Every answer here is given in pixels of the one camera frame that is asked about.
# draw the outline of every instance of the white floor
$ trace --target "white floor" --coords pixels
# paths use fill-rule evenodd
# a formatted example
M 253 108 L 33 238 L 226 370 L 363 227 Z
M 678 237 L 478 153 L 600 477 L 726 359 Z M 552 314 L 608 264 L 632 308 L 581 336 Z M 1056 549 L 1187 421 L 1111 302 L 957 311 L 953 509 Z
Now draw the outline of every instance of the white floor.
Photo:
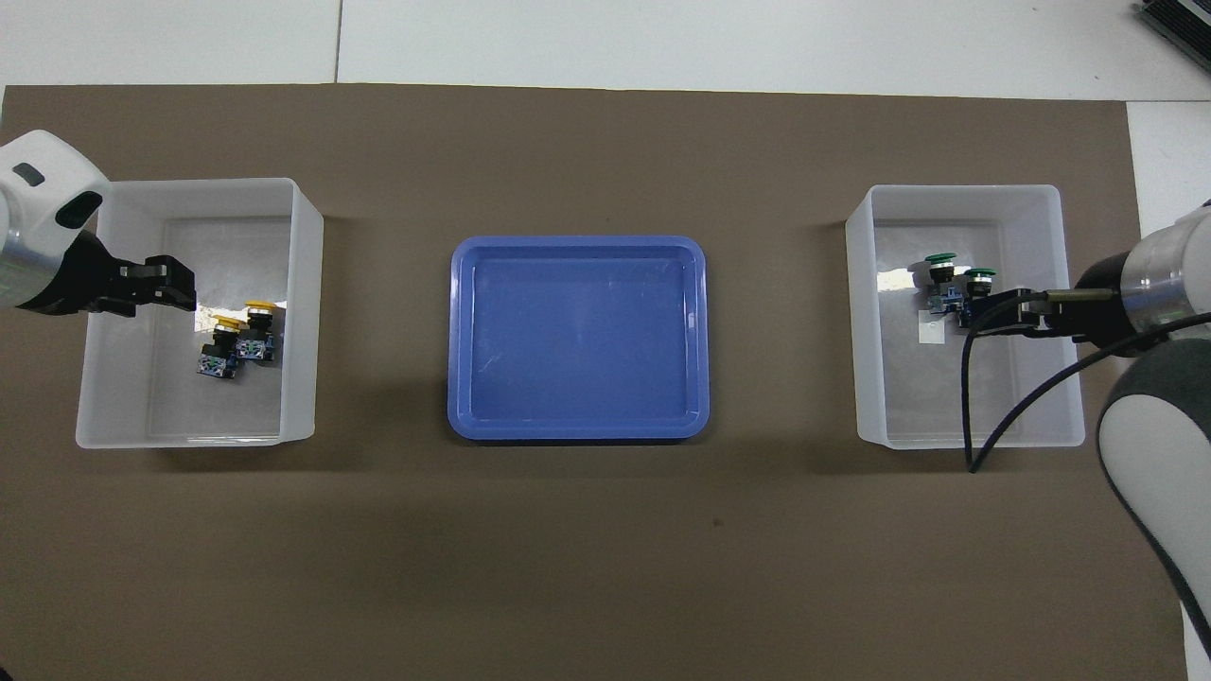
M 1211 199 L 1211 74 L 1130 0 L 0 0 L 0 102 L 332 81 L 1126 101 L 1142 230 Z

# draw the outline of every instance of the brown mat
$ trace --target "brown mat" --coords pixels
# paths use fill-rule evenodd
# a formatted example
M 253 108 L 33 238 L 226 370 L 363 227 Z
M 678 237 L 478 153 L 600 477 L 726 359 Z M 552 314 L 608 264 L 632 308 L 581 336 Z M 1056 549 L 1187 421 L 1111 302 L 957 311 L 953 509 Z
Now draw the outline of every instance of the brown mat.
M 316 435 L 79 450 L 85 317 L 0 311 L 18 679 L 1184 679 L 1094 447 L 857 439 L 843 221 L 877 183 L 1050 183 L 1072 273 L 1137 240 L 1121 103 L 412 86 L 10 87 L 111 179 L 287 176 L 327 217 Z M 713 414 L 678 446 L 444 417 L 476 234 L 684 234 Z M 1096 423 L 1114 371 L 1084 378 Z

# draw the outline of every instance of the black cable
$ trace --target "black cable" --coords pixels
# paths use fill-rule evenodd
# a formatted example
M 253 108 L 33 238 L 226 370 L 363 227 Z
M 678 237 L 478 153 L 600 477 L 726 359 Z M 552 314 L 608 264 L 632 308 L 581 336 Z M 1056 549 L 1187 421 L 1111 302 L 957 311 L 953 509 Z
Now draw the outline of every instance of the black cable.
M 963 360 L 959 365 L 959 401 L 963 411 L 963 458 L 968 465 L 971 465 L 971 393 L 968 377 L 971 365 L 971 344 L 975 343 L 983 327 L 988 326 L 993 317 L 1000 313 L 1022 303 L 1045 301 L 1046 298 L 1048 294 L 1041 291 L 1014 296 L 985 310 L 983 314 L 971 321 L 971 326 L 968 328 L 968 338 L 963 342 Z
M 1141 331 L 1140 333 L 1127 336 L 1121 340 L 1115 340 L 1114 343 L 1110 343 L 1109 345 L 1097 350 L 1096 353 L 1090 354 L 1089 356 L 1081 359 L 1080 361 L 1064 367 L 1062 371 L 1060 371 L 1051 378 L 1044 380 L 1038 388 L 1032 390 L 1029 395 L 1023 397 L 1021 402 L 1015 405 L 1014 408 L 1010 410 L 1008 414 L 1005 414 L 1005 418 L 1003 418 L 1000 423 L 997 424 L 997 428 L 993 429 L 992 434 L 988 436 L 988 440 L 985 442 L 983 447 L 980 447 L 980 454 L 975 458 L 975 460 L 969 459 L 968 473 L 975 473 L 980 470 L 980 467 L 983 464 L 985 459 L 988 458 L 988 453 L 992 452 L 992 448 L 997 445 L 997 441 L 1000 440 L 1000 436 L 1004 435 L 1006 430 L 1009 430 L 1009 427 L 1012 425 L 1015 420 L 1017 420 L 1017 417 L 1022 416 L 1022 412 L 1025 412 L 1031 405 L 1038 401 L 1038 399 L 1045 395 L 1049 390 L 1063 383 L 1066 379 L 1068 379 L 1077 372 L 1083 371 L 1104 360 L 1106 357 L 1113 355 L 1114 353 L 1124 348 L 1135 345 L 1141 340 L 1147 340 L 1149 338 L 1163 336 L 1171 331 L 1180 331 L 1182 328 L 1188 328 L 1190 326 L 1198 326 L 1200 324 L 1207 324 L 1207 322 L 1211 322 L 1211 313 L 1203 313 L 1198 315 L 1186 316 L 1180 320 L 1149 328 L 1148 331 Z M 970 430 L 968 430 L 966 433 L 969 435 L 966 437 L 966 442 L 970 443 L 971 441 Z

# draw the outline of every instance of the translucent storage container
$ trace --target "translucent storage container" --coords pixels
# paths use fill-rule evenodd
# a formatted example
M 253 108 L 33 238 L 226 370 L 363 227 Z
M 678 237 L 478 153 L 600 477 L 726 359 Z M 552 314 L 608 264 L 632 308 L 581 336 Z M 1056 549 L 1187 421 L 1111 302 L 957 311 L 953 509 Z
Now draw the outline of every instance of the translucent storage container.
M 959 360 L 964 332 L 928 309 L 925 256 L 957 269 L 995 269 L 993 293 L 1067 288 L 1060 193 L 1050 185 L 877 185 L 845 223 L 857 433 L 894 450 L 963 446 Z M 983 440 L 1027 393 L 1077 360 L 1067 338 L 986 337 L 971 353 L 971 417 Z M 1084 441 L 1073 377 L 1001 437 L 1006 447 Z
M 274 445 L 315 430 L 323 218 L 291 179 L 117 182 L 97 234 L 115 257 L 194 270 L 197 311 L 88 316 L 76 442 L 87 448 Z M 212 314 L 283 308 L 281 347 L 234 379 L 201 376 Z

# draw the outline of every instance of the blue tray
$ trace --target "blue tray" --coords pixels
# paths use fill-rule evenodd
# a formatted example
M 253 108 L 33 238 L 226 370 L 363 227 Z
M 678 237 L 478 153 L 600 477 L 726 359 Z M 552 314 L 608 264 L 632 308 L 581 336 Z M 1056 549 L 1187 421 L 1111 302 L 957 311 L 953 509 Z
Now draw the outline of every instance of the blue tray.
M 450 263 L 450 425 L 681 439 L 710 414 L 706 258 L 684 236 L 476 236 Z

